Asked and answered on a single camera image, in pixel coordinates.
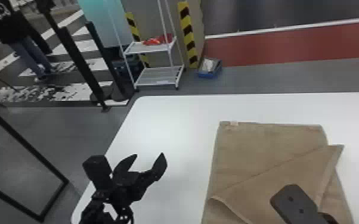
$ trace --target black pole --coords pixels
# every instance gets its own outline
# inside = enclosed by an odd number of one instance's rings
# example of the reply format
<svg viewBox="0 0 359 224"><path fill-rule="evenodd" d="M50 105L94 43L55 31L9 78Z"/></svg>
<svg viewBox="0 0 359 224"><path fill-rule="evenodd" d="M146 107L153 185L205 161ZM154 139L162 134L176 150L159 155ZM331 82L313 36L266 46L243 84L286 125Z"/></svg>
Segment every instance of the black pole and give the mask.
<svg viewBox="0 0 359 224"><path fill-rule="evenodd" d="M75 45L75 42L72 39L70 32L68 31L68 28L67 27L59 28L57 23L54 21L53 17L51 16L50 11L43 11L43 15L49 22L52 29L55 31L56 35L58 36L61 43L67 50L68 54L71 56L79 72L81 73L81 75L83 76L89 87L92 89L92 92L96 97L96 100L100 103L100 105L103 108L103 112L109 111L109 108L104 102L104 100L109 98L111 93L106 93L107 94L106 95L103 92L102 88L100 87L99 83L94 77L91 69L89 68L85 59L83 58L81 52L78 50L78 47Z"/></svg>
<svg viewBox="0 0 359 224"><path fill-rule="evenodd" d="M23 213L30 216L32 219L37 220L38 222L43 222L44 218L39 217L38 214L34 213L33 211L29 210L27 207L20 204L18 201L14 200L7 194L4 194L2 191L0 191L0 199L8 203L9 205L13 206L14 208L22 211Z"/></svg>
<svg viewBox="0 0 359 224"><path fill-rule="evenodd" d="M31 155L37 158L47 169L49 169L56 177L61 180L61 185L59 186L58 190L54 193L51 197L45 208L42 210L41 214L36 214L35 212L31 211L29 208L23 206L15 199L11 198L7 194L4 194L0 191L0 199L8 203L9 205L15 207L16 209L22 211L23 213L27 214L28 216L36 219L39 222L43 222L45 216L50 211L51 207L57 201L58 196L63 192L63 189L69 183L68 178L66 178L56 167L54 167L41 153L39 153L35 147L33 147L24 137L22 137L10 124L8 124L1 116L0 116L0 126L7 131L14 139L16 139Z"/></svg>
<svg viewBox="0 0 359 224"><path fill-rule="evenodd" d="M107 65L107 68L109 68L109 71L113 76L113 80L114 80L113 84L115 84L115 86L118 88L118 92L114 91L115 94L112 95L112 98L116 101L124 101L126 99L129 99L134 94L133 88L125 89L120 77L117 75L117 72L114 69L114 66L112 64L112 58L111 58L110 54L106 53L106 49L99 37L99 34L96 31L96 28L95 28L95 25L93 24L93 22L89 21L85 25L86 25L86 28L88 28L93 40L95 41L96 46L99 49L101 56L103 57L103 60Z"/></svg>
<svg viewBox="0 0 359 224"><path fill-rule="evenodd" d="M35 147L33 147L22 135L20 135L11 125L9 125L1 116L0 116L0 126L6 130L13 138L15 138L29 153L36 157L45 167L50 169L61 181L68 183L68 179L55 168L41 153L39 153Z"/></svg>

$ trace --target red wall panel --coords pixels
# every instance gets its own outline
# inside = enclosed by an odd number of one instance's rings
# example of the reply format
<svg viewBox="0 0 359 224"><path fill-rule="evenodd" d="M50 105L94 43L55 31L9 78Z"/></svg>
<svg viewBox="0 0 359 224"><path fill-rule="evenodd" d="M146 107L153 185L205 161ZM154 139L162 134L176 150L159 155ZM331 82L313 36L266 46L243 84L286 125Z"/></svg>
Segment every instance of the red wall panel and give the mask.
<svg viewBox="0 0 359 224"><path fill-rule="evenodd" d="M359 57L359 23L208 39L207 57L224 66Z"/></svg>

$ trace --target red object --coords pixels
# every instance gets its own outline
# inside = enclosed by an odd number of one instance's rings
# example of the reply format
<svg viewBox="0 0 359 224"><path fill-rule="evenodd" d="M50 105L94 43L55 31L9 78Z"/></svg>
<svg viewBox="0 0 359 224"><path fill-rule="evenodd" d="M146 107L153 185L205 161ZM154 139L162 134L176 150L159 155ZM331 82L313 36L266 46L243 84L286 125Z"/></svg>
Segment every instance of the red object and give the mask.
<svg viewBox="0 0 359 224"><path fill-rule="evenodd" d="M172 42L172 33L167 33L167 40L169 43ZM150 46L150 45L160 45L162 43L166 43L166 37L165 35L161 35L155 38L147 39L143 42L144 45Z"/></svg>
<svg viewBox="0 0 359 224"><path fill-rule="evenodd" d="M165 35L158 36L157 39L158 39L161 43L166 43L166 37L165 37ZM167 40L168 40L169 43L172 42L172 33L167 33Z"/></svg>
<svg viewBox="0 0 359 224"><path fill-rule="evenodd" d="M150 45L160 45L161 42L156 38L150 38L143 42L144 45L150 46Z"/></svg>

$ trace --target white stripe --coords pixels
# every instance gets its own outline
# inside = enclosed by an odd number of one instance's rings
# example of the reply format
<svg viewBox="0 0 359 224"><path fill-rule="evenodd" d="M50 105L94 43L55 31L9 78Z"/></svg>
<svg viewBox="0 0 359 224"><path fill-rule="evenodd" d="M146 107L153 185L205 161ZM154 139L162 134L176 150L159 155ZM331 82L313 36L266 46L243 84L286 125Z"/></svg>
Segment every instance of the white stripe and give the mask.
<svg viewBox="0 0 359 224"><path fill-rule="evenodd" d="M83 28L80 28L77 32L74 33L72 36L80 36L80 35L87 35L90 34L88 28L84 26Z"/></svg>
<svg viewBox="0 0 359 224"><path fill-rule="evenodd" d="M71 24L72 22L77 20L82 15L83 15L83 11L79 10L76 13L74 13L74 14L70 15L69 17L67 17L66 19L64 19L63 21L59 22L58 26L59 27L68 26L69 24ZM54 35L53 29L49 29L49 30L47 30L46 32L44 32L42 34L42 37L45 40L47 40L53 35ZM18 60L18 59L19 59L19 57L14 57L14 53L11 53L10 55L6 56L5 58L3 58L0 61L0 71L3 70L4 68L6 68L7 66L9 66L10 64L12 64L13 62L15 62L16 60Z"/></svg>
<svg viewBox="0 0 359 224"><path fill-rule="evenodd" d="M100 86L110 86L113 82L99 82ZM73 83L62 86L61 90L47 86L15 86L18 91L10 87L0 89L0 102L39 102L48 98L50 102L67 101L89 101L92 94L91 88L86 83ZM107 105L126 105L128 100L116 102L114 100L106 101Z"/></svg>
<svg viewBox="0 0 359 224"><path fill-rule="evenodd" d="M206 36L205 39L208 40L208 39L218 39L218 38L230 38L233 36L246 36L246 35L255 35L260 33L282 32L282 31L291 31L291 30L308 29L308 28L325 27L325 26L339 26L339 25L355 24L355 23L359 23L359 18L352 18L348 20L338 20L338 21L331 21L324 23L286 26L286 27L271 28L271 29L251 30L251 31L237 32L237 33L223 33L218 35L209 35Z"/></svg>
<svg viewBox="0 0 359 224"><path fill-rule="evenodd" d="M109 69L107 67L107 64L104 62L103 58L86 59L86 63L89 65L89 68L92 71L106 71ZM58 70L61 71L61 73L68 73L72 70L66 70L65 68L74 66L74 62L73 61L63 61L63 62L59 62L59 63L51 63L51 65L58 66ZM31 69L26 69L19 75L19 77L31 77L31 76L36 76L36 74Z"/></svg>
<svg viewBox="0 0 359 224"><path fill-rule="evenodd" d="M78 47L80 52L89 52L89 51L98 51L96 43L93 40L86 41L76 41L75 45ZM62 55L68 54L66 48L63 44L59 44L53 49L53 53L51 55Z"/></svg>

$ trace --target person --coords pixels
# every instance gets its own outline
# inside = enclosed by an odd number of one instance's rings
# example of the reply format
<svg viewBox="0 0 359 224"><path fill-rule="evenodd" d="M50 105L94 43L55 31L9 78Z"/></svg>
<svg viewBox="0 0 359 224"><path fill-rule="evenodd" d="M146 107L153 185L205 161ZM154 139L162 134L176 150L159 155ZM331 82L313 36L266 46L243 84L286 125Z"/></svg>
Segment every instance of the person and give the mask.
<svg viewBox="0 0 359 224"><path fill-rule="evenodd" d="M55 73L55 67L32 42L26 24L25 18L14 12L9 0L0 0L0 41L8 44L21 56L26 65L36 74L35 82L47 81ZM44 66L45 70L38 66L37 61Z"/></svg>
<svg viewBox="0 0 359 224"><path fill-rule="evenodd" d="M27 26L30 38L32 38L34 43L41 49L43 54L48 55L53 53L50 46L47 44L45 39L43 39L42 35L31 25L28 20L26 20L22 12L18 10L16 13L22 18L22 21L25 21L25 26Z"/></svg>

